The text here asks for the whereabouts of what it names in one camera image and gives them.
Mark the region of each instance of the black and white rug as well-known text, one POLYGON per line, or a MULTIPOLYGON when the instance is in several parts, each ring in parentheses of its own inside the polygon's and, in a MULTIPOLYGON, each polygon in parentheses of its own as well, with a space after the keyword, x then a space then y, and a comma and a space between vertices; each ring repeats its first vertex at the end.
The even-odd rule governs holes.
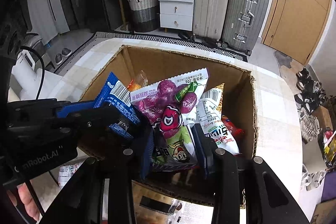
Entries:
POLYGON ((247 57, 243 54, 238 52, 234 52, 228 49, 222 49, 219 47, 211 47, 206 45, 204 42, 196 42, 190 40, 183 40, 175 37, 164 37, 160 35, 152 35, 152 34, 130 34, 125 32, 96 32, 88 41, 82 44, 77 50, 75 50, 64 62, 61 64, 54 73, 59 74, 80 52, 83 50, 89 50, 87 47, 88 45, 92 45, 92 42, 95 39, 111 39, 111 38, 128 38, 128 39, 141 39, 141 40, 149 40, 149 41, 157 41, 157 42, 164 42, 170 44, 176 44, 186 47, 197 48, 200 50, 205 50, 208 52, 214 52, 217 54, 225 55, 228 57, 232 57, 238 60, 242 60, 247 62, 247 57))

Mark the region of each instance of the blue snack bag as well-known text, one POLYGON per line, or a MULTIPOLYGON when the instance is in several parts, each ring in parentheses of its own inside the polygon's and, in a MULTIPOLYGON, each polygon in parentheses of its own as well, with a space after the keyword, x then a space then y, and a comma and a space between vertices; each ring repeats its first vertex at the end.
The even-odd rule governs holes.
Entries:
MULTIPOLYGON (((113 72, 110 73, 101 92, 96 97, 93 108, 110 105, 116 107, 120 113, 134 124, 140 124, 140 119, 131 105, 129 90, 119 81, 113 72)), ((128 140, 133 139, 133 136, 127 132, 127 125, 124 123, 114 123, 109 127, 118 135, 128 140)))

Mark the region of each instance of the red snack bag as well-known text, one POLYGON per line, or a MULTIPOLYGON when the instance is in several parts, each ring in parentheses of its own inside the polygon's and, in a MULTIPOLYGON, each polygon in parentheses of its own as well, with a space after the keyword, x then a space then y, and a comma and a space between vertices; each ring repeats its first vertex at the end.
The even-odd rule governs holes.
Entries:
POLYGON ((236 141, 241 141, 243 139, 245 131, 240 128, 237 128, 228 117, 223 115, 222 122, 224 123, 224 125, 226 126, 226 128, 229 130, 229 132, 235 138, 236 141))

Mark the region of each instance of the cartoon character logo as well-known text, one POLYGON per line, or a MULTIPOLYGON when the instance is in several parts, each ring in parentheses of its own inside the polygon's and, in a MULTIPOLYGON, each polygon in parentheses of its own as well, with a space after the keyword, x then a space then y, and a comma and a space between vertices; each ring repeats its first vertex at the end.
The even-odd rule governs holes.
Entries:
POLYGON ((173 106, 167 106, 163 112, 160 130, 169 131, 175 128, 179 128, 182 124, 182 114, 181 111, 173 106))
POLYGON ((189 153, 186 151, 186 149, 183 146, 183 140, 170 144, 168 145, 168 147, 171 149, 174 149, 174 152, 172 154, 174 160, 177 160, 179 162, 189 162, 190 161, 189 153))

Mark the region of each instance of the silver suitcase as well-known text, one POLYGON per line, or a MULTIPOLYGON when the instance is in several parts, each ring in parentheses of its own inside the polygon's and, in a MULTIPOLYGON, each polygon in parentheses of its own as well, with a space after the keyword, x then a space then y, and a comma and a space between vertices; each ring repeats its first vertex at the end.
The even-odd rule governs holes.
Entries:
POLYGON ((223 44, 251 55, 263 25, 269 0, 229 0, 223 44))
POLYGON ((193 33, 219 40, 224 26, 228 0, 195 0, 193 33))

